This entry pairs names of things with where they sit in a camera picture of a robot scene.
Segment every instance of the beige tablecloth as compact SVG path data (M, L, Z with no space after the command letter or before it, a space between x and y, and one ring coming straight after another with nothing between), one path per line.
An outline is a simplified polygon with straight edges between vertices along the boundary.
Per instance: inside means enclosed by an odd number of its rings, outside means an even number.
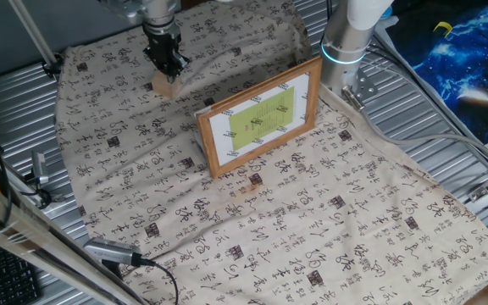
M317 127L213 180L193 113L302 62L291 2L204 3L177 16L193 61L152 91L141 29L66 53L58 141L90 236L168 268L180 304L461 304L488 284L488 230L322 89ZM174 291L122 267L151 304Z

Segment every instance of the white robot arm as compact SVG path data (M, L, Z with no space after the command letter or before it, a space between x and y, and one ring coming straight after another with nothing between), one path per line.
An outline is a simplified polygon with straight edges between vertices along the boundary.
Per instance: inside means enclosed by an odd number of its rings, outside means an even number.
M393 0L340 0L321 42L321 82L342 97L345 86L355 89L357 71L375 25Z

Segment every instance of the picture frame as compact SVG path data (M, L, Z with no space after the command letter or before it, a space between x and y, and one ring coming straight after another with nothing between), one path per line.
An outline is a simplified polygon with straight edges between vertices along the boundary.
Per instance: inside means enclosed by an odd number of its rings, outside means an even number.
M212 177L313 129L320 76L321 57L312 58L197 112Z

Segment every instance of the yellow-green picture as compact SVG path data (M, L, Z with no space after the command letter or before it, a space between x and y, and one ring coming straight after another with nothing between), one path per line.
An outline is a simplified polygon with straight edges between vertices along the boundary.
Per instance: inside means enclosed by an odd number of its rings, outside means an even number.
M293 121L295 87L269 97L229 118L236 151Z

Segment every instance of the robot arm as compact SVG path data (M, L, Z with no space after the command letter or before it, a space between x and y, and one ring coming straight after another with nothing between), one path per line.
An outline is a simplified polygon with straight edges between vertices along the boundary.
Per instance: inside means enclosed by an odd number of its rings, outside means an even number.
M127 18L132 24L142 19L142 29L148 37L144 53L173 83L190 60L179 53L180 29L175 24L179 0L98 0L111 12Z
M342 97L355 90L357 72L380 16L393 0L340 0L321 42L321 82Z

